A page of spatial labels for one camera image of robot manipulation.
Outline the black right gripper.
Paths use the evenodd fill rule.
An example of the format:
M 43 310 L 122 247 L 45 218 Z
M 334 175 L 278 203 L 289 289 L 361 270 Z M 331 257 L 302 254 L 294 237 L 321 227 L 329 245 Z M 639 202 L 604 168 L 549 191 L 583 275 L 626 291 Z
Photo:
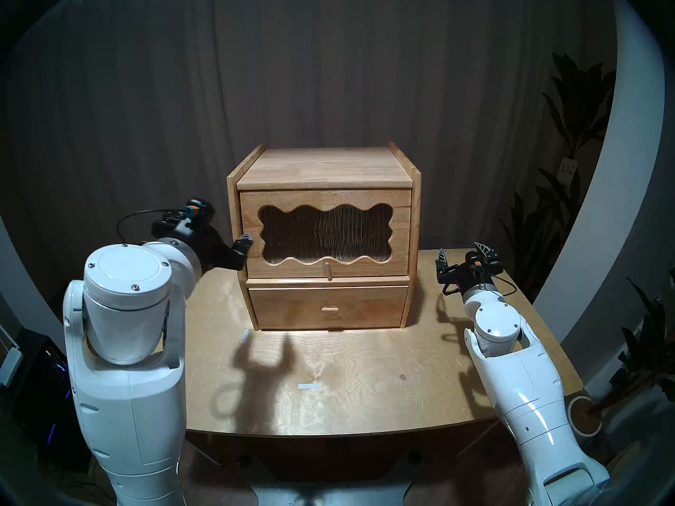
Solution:
M 474 241 L 476 251 L 469 251 L 461 264 L 449 265 L 443 248 L 435 259 L 437 282 L 442 285 L 443 295 L 460 293 L 471 289 L 493 287 L 493 278 L 504 272 L 500 257 L 489 246 Z

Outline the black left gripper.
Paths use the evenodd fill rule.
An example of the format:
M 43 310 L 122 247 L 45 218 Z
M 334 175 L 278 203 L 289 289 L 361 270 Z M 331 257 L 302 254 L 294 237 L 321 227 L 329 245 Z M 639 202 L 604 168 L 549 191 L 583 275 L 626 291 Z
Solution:
M 181 210 L 168 210 L 152 223 L 152 236 L 157 240 L 185 243 L 196 254 L 203 272 L 214 268 L 242 271 L 253 241 L 243 234 L 228 246 L 211 225 L 215 209 L 202 198 L 191 198 Z

